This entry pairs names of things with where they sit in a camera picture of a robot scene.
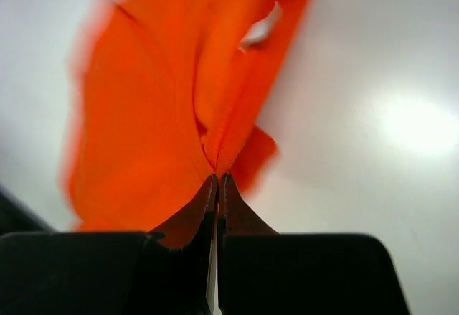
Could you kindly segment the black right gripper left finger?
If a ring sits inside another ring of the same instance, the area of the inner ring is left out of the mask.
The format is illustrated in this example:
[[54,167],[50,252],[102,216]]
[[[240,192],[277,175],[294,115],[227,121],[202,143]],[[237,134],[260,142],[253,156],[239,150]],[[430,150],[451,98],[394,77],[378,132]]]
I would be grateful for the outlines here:
[[1,196],[3,314],[208,314],[217,179],[150,232],[57,232]]

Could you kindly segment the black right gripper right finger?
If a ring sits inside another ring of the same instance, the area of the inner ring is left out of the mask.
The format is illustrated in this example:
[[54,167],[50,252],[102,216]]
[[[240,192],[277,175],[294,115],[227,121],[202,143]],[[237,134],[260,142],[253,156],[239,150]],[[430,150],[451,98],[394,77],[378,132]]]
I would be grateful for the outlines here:
[[223,314],[408,314],[392,258],[362,233],[280,234],[219,185],[218,304]]

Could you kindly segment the orange t-shirt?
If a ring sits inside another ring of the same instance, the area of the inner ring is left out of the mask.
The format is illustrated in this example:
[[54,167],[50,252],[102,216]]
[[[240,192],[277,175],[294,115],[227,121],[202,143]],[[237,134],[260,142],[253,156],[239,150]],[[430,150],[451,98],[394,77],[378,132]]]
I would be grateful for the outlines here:
[[65,191],[80,232],[186,245],[213,177],[249,189],[277,153],[256,126],[310,0],[105,0],[75,55]]

